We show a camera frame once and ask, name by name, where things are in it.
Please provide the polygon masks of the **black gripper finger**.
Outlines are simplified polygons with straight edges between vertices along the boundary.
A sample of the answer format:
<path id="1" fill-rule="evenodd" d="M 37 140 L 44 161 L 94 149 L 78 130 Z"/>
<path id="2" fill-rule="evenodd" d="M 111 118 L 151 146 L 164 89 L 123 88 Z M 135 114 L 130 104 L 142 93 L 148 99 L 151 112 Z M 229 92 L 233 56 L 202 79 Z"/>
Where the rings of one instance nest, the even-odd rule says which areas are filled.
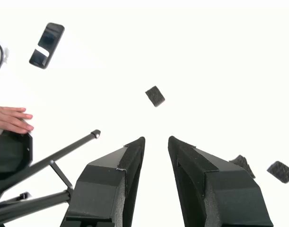
<path id="1" fill-rule="evenodd" d="M 88 163 L 79 176 L 63 227 L 131 227 L 145 138 Z"/>
<path id="2" fill-rule="evenodd" d="M 262 191 L 243 168 L 168 139 L 186 227 L 272 227 Z"/>

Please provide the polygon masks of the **person's hand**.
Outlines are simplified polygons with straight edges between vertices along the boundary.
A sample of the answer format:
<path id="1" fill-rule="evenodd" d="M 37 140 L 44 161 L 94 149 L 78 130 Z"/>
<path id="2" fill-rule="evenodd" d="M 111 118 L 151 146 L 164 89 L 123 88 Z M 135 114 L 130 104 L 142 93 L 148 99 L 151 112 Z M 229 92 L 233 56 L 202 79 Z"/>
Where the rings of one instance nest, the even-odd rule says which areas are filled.
<path id="1" fill-rule="evenodd" d="M 31 114 L 26 113 L 26 108 L 0 106 L 0 130 L 26 134 L 34 129 L 26 122 L 32 118 Z"/>

